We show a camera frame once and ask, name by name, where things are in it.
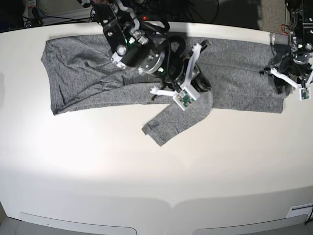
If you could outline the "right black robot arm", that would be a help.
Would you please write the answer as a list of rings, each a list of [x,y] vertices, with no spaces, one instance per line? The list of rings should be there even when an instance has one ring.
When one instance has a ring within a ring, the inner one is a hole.
[[[211,89],[197,65],[207,40],[186,51],[186,40],[168,35],[170,26],[164,19],[160,19],[163,26],[145,22],[121,0],[92,0],[90,4],[92,17],[111,47],[112,63],[161,79],[161,85],[150,90],[152,99],[168,96],[188,106]]]

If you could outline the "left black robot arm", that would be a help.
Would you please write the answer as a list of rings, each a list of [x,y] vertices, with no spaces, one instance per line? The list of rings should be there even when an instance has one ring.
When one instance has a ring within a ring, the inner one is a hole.
[[[313,2],[286,0],[290,23],[286,45],[271,43],[273,58],[260,71],[273,79],[276,92],[282,94],[289,86],[307,89],[313,82]]]

